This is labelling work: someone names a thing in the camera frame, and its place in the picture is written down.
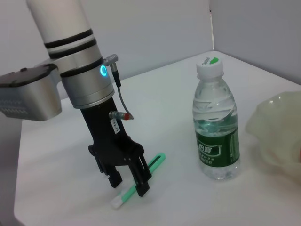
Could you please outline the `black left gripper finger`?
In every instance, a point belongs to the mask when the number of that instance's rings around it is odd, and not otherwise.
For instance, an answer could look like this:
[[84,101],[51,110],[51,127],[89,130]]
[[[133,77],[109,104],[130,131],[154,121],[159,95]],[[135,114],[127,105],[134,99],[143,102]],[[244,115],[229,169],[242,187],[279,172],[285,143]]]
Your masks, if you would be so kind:
[[143,197],[150,188],[148,180],[151,178],[151,173],[143,154],[131,160],[130,170],[136,184],[137,193],[140,197]]
[[104,173],[105,173],[105,175],[108,176],[108,180],[110,182],[110,185],[113,188],[116,188],[122,182],[121,175],[116,170],[115,166],[106,165]]

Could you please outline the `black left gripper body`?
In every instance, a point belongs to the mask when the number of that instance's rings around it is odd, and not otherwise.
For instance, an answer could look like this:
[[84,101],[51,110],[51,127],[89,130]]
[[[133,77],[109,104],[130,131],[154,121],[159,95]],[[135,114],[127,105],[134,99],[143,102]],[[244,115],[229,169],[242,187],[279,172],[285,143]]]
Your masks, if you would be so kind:
[[121,120],[109,117],[113,111],[117,108],[112,98],[81,110],[93,139],[88,149],[106,175],[115,174],[117,166],[129,166],[132,174],[143,175],[144,149],[128,136]]

